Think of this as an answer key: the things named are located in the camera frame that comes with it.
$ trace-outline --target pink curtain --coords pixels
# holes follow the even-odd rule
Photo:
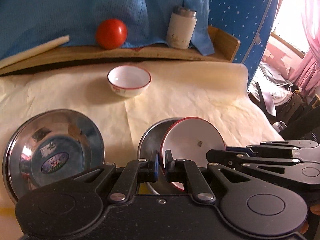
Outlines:
[[[309,51],[289,79],[304,95],[313,96],[315,87],[320,86],[320,0],[301,0],[300,4]]]

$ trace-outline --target window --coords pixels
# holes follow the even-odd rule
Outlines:
[[[302,53],[306,53],[309,45],[301,19],[302,0],[280,0],[280,3],[272,32]]]

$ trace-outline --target polka dot fabric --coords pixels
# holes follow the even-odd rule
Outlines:
[[[248,84],[269,39],[277,3],[278,0],[209,0],[209,25],[241,41],[234,62],[248,68]]]

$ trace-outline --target red ball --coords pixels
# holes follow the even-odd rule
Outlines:
[[[116,49],[124,44],[128,30],[118,19],[109,19],[100,23],[96,32],[96,41],[104,49]]]

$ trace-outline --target tablecloth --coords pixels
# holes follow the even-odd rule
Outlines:
[[[108,71],[120,63],[0,77],[1,162],[8,140],[23,122],[57,108],[74,109],[92,119],[104,140],[105,161],[117,166],[135,159],[143,133],[168,117],[202,117],[219,130],[228,146],[282,139],[249,100],[244,65],[182,61],[127,64],[143,67],[152,76],[148,89],[130,99],[114,94],[108,85]],[[13,208],[1,181],[1,240],[22,234]]]

